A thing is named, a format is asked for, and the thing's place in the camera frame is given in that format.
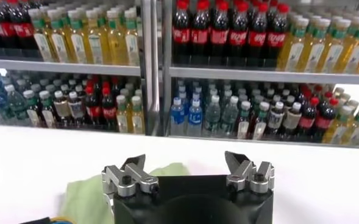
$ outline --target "metal gripper jaw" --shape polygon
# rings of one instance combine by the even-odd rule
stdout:
[[[226,162],[231,172],[227,175],[227,187],[231,192],[250,189],[258,194],[274,189],[274,166],[262,162],[257,170],[256,165],[245,155],[225,152]]]

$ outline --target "plastic bottle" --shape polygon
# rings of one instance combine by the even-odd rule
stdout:
[[[119,9],[107,11],[109,24],[108,43],[113,65],[128,65],[126,41],[124,30],[121,29]]]

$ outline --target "red bottle cap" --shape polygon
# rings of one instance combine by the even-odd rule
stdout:
[[[288,13],[288,12],[289,12],[289,6],[286,5],[286,4],[279,4],[279,5],[277,6],[277,8],[278,8],[278,11],[279,11],[280,13]]]

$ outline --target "bottle label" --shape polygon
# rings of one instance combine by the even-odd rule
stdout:
[[[128,133],[128,121],[125,115],[117,115],[117,123],[120,133]]]
[[[79,64],[86,64],[87,63],[87,57],[86,57],[86,51],[84,49],[84,43],[83,38],[79,34],[72,34],[71,35],[72,44],[75,49],[77,62]]]
[[[176,43],[188,43],[190,40],[190,29],[175,29],[172,28],[172,36]]]
[[[208,41],[208,30],[192,30],[191,42],[194,44],[205,44]]]
[[[336,44],[330,47],[327,57],[325,58],[324,66],[321,69],[323,73],[331,73],[335,63],[338,61],[340,54],[342,53],[343,45]]]
[[[246,138],[249,125],[250,125],[250,123],[248,123],[248,121],[242,121],[242,122],[239,123],[238,139],[245,139]]]
[[[138,57],[137,37],[135,35],[126,35],[125,41],[129,65],[138,66],[140,64],[140,58]]]
[[[346,68],[344,69],[344,73],[355,73],[359,64],[359,45],[354,48],[347,62]]]
[[[246,44],[246,40],[247,40],[247,31],[244,32],[231,31],[229,33],[230,45],[241,46]]]
[[[93,53],[94,64],[101,65],[104,63],[102,56],[101,41],[98,35],[89,35],[88,42],[90,43],[91,52]]]
[[[57,56],[59,57],[59,61],[62,63],[67,63],[68,54],[65,46],[65,40],[63,36],[60,34],[54,33],[52,34],[52,40],[56,48]]]
[[[285,71],[288,71],[288,72],[296,71],[296,66],[297,66],[297,63],[299,62],[303,48],[304,48],[303,43],[292,44],[292,46],[290,48],[288,61],[286,63]]]
[[[51,111],[43,110],[43,116],[45,118],[45,123],[48,126],[48,128],[56,128],[55,118],[53,117],[53,114]]]
[[[31,37],[34,33],[33,26],[30,23],[14,24],[14,29],[19,37]]]
[[[0,36],[12,37],[15,36],[15,30],[12,23],[0,23]]]
[[[308,119],[305,117],[301,117],[299,125],[303,128],[310,128],[310,127],[312,127],[314,121],[315,121],[314,119]]]
[[[287,112],[286,119],[283,121],[283,126],[286,129],[296,129],[297,125],[299,124],[301,118],[301,114],[294,114],[291,112]]]
[[[273,129],[278,129],[279,127],[281,127],[284,115],[285,113],[277,114],[270,110],[268,127]]]
[[[41,120],[38,117],[38,114],[34,110],[27,110],[27,115],[29,115],[30,121],[32,122],[33,127],[41,127]]]
[[[311,52],[309,54],[309,58],[307,61],[307,65],[305,67],[305,72],[314,72],[316,69],[316,65],[320,59],[321,53],[323,52],[324,44],[314,44],[312,46]]]
[[[252,139],[260,140],[262,138],[263,132],[265,132],[266,123],[259,122],[255,125],[254,135]]]
[[[53,62],[51,48],[49,47],[49,43],[46,37],[41,33],[35,33],[34,39],[38,45],[43,60],[46,62]]]
[[[211,30],[211,43],[225,44],[228,39],[228,30]]]
[[[142,117],[132,116],[132,123],[133,123],[133,133],[138,134],[138,135],[144,134]]]
[[[270,47],[282,47],[285,40],[284,33],[270,32],[267,36],[267,45]]]
[[[266,32],[258,33],[250,31],[249,45],[252,47],[262,47],[266,41]]]

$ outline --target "yellow drink bottle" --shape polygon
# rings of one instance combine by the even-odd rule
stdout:
[[[304,49],[297,64],[299,72],[315,72],[320,56],[324,50],[325,34],[331,21],[320,19],[313,29],[311,38],[305,39]]]
[[[359,65],[359,29],[352,41],[346,40],[343,51],[335,66],[335,72],[353,74]]]
[[[326,39],[324,50],[316,67],[316,72],[332,73],[343,51],[344,37],[350,24],[351,21],[348,19],[340,19],[336,22],[335,28],[331,31],[331,38]]]
[[[332,125],[327,129],[323,136],[323,143],[327,144],[340,144],[342,136],[347,129],[347,120],[351,114],[352,108],[349,106],[343,106],[339,111],[336,119],[332,122]]]
[[[125,11],[126,34],[125,41],[128,51],[129,65],[139,66],[140,58],[138,56],[138,34],[136,25],[136,11]]]
[[[132,97],[133,112],[132,112],[132,123],[133,123],[133,133],[143,135],[145,134],[145,125],[144,125],[144,113],[142,110],[142,102],[139,96]]]
[[[94,64],[110,64],[110,51],[107,41],[107,32],[104,27],[98,26],[98,13],[95,10],[87,10],[88,40],[93,54]]]
[[[58,62],[54,47],[51,45],[51,30],[46,27],[45,20],[39,9],[29,9],[29,16],[34,26],[34,39],[40,50],[43,60],[46,62]]]
[[[52,33],[51,33],[51,43],[54,46],[57,57],[59,59],[59,62],[61,63],[69,63],[74,62],[73,55],[70,46],[72,46],[72,43],[67,41],[66,35],[67,33],[63,29],[63,22],[60,17],[60,13],[58,10],[48,10],[48,16],[51,19],[51,27],[52,27]]]
[[[88,43],[87,30],[83,27],[79,11],[70,10],[68,16],[71,22],[71,40],[74,47],[76,62],[79,64],[92,63],[90,44]]]
[[[359,111],[354,118],[353,123],[347,128],[342,136],[342,144],[358,145],[359,144]]]
[[[120,11],[115,8],[107,11],[109,24],[108,44],[113,65],[128,65],[128,53],[126,48],[125,33],[120,29]]]

